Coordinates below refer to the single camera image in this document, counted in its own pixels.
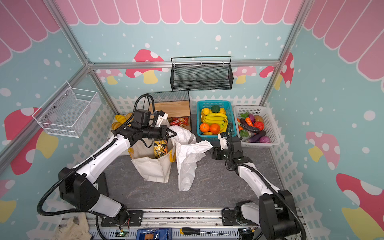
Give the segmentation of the gold black snack bag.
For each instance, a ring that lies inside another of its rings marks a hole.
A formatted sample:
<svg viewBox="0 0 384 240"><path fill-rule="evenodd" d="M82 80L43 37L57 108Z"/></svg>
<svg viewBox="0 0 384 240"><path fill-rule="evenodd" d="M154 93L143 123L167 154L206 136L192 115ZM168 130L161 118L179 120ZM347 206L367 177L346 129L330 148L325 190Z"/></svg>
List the gold black snack bag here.
<svg viewBox="0 0 384 240"><path fill-rule="evenodd" d="M160 140L154 141L154 156L159 159L168 153L168 141Z"/></svg>

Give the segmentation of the white canvas tote bag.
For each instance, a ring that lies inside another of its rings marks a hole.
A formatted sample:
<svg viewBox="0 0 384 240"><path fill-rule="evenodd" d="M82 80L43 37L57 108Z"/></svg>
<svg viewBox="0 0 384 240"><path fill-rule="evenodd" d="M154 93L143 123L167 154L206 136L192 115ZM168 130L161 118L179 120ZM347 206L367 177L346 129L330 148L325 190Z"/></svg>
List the white canvas tote bag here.
<svg viewBox="0 0 384 240"><path fill-rule="evenodd" d="M176 148L168 140L167 153L159 158L155 157L155 147L147 148L141 141L137 141L128 149L132 163L145 181L168 183L172 163L176 160Z"/></svg>

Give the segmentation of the orange carrot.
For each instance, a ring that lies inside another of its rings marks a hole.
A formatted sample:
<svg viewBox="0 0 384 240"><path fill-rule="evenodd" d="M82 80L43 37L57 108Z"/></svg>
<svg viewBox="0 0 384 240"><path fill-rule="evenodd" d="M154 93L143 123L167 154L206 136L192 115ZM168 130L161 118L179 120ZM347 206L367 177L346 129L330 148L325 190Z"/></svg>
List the orange carrot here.
<svg viewBox="0 0 384 240"><path fill-rule="evenodd" d="M245 121L246 121L248 126L250 126L250 127L254 126L253 122L251 121L251 119L249 117L245 118Z"/></svg>

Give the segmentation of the white plastic grocery bag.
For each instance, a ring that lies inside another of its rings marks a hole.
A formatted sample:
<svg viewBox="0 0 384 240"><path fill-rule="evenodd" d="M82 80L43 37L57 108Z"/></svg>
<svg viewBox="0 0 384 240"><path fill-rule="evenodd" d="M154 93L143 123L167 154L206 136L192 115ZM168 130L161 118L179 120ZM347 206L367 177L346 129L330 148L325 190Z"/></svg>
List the white plastic grocery bag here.
<svg viewBox="0 0 384 240"><path fill-rule="evenodd" d="M195 179L197 162L206 156L213 145L208 141L197 142L196 136L182 127L170 126L170 130L176 133L170 140L176 148L178 188L180 192L188 191Z"/></svg>

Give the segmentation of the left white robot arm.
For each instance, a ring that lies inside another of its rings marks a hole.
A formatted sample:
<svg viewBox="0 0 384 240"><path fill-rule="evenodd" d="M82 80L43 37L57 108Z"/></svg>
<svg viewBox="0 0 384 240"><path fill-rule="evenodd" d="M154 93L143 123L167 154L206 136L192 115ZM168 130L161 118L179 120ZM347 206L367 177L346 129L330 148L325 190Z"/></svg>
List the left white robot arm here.
<svg viewBox="0 0 384 240"><path fill-rule="evenodd" d="M84 212L109 218L116 225L124 225L130 218L127 207L102 194L94 184L104 170L136 142L143 142L145 139L161 141L175 137L176 132L163 124L167 117L165 112L156 109L149 111L134 108L131 117L112 131L112 137L98 151L74 168L63 168L60 171L59 180L38 202L37 213L47 217ZM59 189L61 199L73 208L56 212L43 209L45 201L55 189Z"/></svg>

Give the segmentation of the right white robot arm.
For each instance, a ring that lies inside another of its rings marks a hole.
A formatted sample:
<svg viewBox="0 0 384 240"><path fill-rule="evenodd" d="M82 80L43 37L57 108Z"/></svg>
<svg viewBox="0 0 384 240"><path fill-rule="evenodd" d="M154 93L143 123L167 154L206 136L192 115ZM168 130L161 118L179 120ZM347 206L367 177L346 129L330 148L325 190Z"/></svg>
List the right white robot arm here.
<svg viewBox="0 0 384 240"><path fill-rule="evenodd" d="M268 181L249 157L244 155L241 139L233 137L233 123L218 134L220 146L213 149L212 157L223 160L226 169L235 172L254 191L259 203L240 202L236 206L238 222L253 222L268 240L285 239L300 235L308 238L305 226L300 219L294 197L288 190L280 190Z"/></svg>

